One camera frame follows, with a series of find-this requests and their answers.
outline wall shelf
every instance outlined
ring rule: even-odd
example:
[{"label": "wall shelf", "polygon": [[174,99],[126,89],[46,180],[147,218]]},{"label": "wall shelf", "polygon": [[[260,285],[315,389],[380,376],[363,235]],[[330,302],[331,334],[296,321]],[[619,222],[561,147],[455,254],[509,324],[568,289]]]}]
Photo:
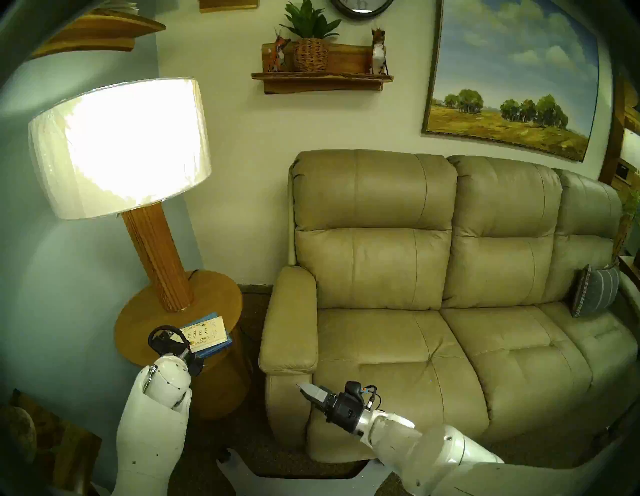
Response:
[{"label": "wall shelf", "polygon": [[356,90],[381,92],[393,76],[377,76],[356,72],[254,72],[251,77],[264,81],[266,95]]},{"label": "wall shelf", "polygon": [[[384,83],[393,76],[367,74],[371,47],[327,43],[328,64],[326,72],[267,72],[273,43],[262,45],[262,72],[251,77],[264,81],[266,95],[320,92],[332,90],[356,90],[381,92]],[[293,68],[293,43],[284,49],[285,64]]]},{"label": "wall shelf", "polygon": [[220,10],[242,10],[258,8],[259,0],[200,0],[200,12],[218,12]]},{"label": "wall shelf", "polygon": [[80,50],[131,52],[136,38],[164,29],[164,24],[139,15],[95,9],[65,27],[38,48],[31,58]]}]

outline wall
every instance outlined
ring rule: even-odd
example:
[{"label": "wall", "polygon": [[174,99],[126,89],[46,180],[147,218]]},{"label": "wall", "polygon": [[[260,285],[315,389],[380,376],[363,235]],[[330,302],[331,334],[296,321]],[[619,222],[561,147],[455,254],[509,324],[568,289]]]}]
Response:
[{"label": "wall", "polygon": [[[18,388],[99,435],[94,480],[107,487],[115,482],[116,428],[139,370],[115,349],[113,325],[148,280],[122,219],[54,216],[33,171],[27,124],[61,99],[150,77],[157,77],[152,35],[131,53],[29,61],[0,90],[0,401]],[[200,267],[184,199],[164,209],[185,267]]]},{"label": "wall", "polygon": [[[201,14],[195,0],[159,0],[160,75],[195,77],[205,106],[214,173],[186,194],[204,266],[241,283],[271,283],[286,262],[287,168],[301,150],[373,148],[449,156],[508,157],[567,168],[597,178],[611,122],[611,62],[600,44],[600,94],[584,163],[508,145],[421,136],[435,0],[397,0],[371,22],[343,21],[338,42],[369,45],[371,26],[387,31],[396,80],[382,93],[264,95],[260,46],[286,23],[286,0],[256,10]],[[329,0],[328,19],[339,16]],[[575,17],[575,9],[561,3]]]}]

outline wall clock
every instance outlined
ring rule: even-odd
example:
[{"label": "wall clock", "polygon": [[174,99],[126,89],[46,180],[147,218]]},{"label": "wall clock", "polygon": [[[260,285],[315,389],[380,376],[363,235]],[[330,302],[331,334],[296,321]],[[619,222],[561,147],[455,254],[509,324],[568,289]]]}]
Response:
[{"label": "wall clock", "polygon": [[331,0],[334,7],[352,19],[371,19],[382,14],[394,0]]}]

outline landscape painting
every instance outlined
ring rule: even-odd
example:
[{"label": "landscape painting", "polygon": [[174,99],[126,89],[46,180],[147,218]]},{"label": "landscape painting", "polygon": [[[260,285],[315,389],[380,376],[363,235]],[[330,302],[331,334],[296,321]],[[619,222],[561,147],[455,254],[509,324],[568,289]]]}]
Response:
[{"label": "landscape painting", "polygon": [[424,132],[583,161],[598,97],[596,38],[549,0],[441,0]]}]

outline backrest cushion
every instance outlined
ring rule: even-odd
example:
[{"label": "backrest cushion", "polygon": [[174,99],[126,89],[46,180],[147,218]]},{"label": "backrest cushion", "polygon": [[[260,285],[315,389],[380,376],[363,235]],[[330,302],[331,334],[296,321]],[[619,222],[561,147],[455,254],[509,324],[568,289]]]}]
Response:
[{"label": "backrest cushion", "polygon": [[611,263],[622,212],[620,198],[607,184],[567,170],[556,173],[563,190],[545,302],[564,299],[586,265],[598,270]]},{"label": "backrest cushion", "polygon": [[440,308],[456,197],[444,157],[302,152],[292,177],[296,256],[319,308]]},{"label": "backrest cushion", "polygon": [[458,171],[443,307],[539,303],[560,205],[558,176],[542,165],[449,157]]}]

